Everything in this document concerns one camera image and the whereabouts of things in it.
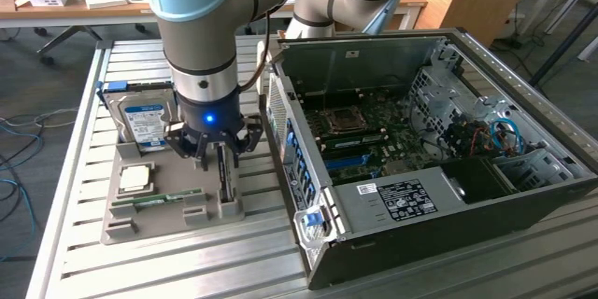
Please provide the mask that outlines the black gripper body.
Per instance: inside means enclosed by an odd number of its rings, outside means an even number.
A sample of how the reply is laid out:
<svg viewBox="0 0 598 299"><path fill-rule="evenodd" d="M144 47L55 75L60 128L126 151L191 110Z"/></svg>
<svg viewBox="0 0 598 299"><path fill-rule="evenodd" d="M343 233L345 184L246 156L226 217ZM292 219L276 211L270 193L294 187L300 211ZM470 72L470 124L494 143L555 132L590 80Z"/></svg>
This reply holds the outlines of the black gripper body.
<svg viewBox="0 0 598 299"><path fill-rule="evenodd" d="M196 102L176 93L176 102L182 121L194 131L236 134L244 127L238 90L211 102Z"/></svg>

